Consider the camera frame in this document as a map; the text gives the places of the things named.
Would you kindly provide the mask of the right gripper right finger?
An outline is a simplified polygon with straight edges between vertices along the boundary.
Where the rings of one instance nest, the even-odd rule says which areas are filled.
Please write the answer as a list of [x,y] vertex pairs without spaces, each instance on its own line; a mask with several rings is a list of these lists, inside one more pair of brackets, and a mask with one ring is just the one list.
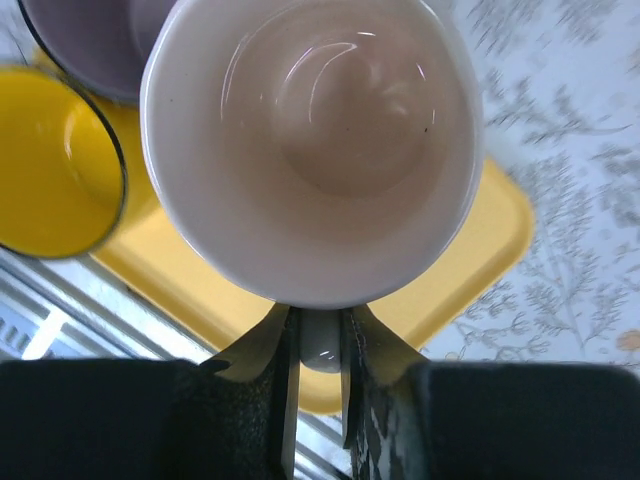
[[588,363],[432,361],[366,307],[341,317],[357,479],[635,479],[639,379]]

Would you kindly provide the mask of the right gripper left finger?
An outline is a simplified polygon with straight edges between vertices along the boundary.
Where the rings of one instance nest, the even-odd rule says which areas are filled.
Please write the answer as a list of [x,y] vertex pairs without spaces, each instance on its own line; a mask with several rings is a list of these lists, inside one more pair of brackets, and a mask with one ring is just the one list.
[[274,306],[202,363],[51,359],[1,365],[5,479],[289,479],[298,332]]

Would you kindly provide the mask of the yellow mug black handle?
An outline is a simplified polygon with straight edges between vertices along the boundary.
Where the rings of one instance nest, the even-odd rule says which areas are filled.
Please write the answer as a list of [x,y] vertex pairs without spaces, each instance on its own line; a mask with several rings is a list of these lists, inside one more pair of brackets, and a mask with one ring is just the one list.
[[67,259],[158,206],[139,113],[46,68],[1,68],[1,244]]

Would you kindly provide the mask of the pink cup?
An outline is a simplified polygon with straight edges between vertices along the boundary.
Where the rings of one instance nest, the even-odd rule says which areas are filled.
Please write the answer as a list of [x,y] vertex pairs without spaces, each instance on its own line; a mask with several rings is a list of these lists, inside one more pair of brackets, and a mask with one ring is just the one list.
[[473,66],[439,1],[179,1],[140,93],[173,225],[235,285],[303,310],[303,363],[339,368],[337,313],[425,272],[484,162]]

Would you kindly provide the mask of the purple mug black handle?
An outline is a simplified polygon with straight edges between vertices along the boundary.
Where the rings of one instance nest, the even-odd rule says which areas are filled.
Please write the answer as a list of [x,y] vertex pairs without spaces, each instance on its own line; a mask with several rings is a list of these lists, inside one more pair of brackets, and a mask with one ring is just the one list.
[[174,0],[23,0],[38,45],[91,92],[136,106],[143,71]]

